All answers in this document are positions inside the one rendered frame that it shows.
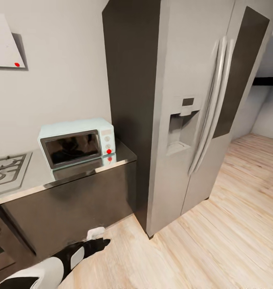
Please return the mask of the microwave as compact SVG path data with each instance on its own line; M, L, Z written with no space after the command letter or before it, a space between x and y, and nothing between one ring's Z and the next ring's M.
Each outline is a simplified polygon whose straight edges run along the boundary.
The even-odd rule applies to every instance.
M115 153L114 127L104 118L43 124L38 142L49 169Z

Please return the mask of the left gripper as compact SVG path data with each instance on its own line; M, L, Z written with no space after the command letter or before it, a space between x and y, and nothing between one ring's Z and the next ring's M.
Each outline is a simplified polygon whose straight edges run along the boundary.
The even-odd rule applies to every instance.
M103 239L103 238L98 238L98 239L95 239L95 240L89 240L89 241L86 241L89 243L90 245L90 256L93 255L95 252L99 252L99 251L102 251L104 249L105 246L107 246L107 244L110 243L110 240L108 239Z

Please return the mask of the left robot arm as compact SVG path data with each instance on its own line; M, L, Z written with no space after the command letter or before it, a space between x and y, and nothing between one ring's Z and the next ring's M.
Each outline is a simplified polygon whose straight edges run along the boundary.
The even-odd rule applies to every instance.
M105 231L104 227L89 230L85 242L69 244L45 261L13 274L0 283L0 289L57 289L84 258L110 243L108 239L94 237Z

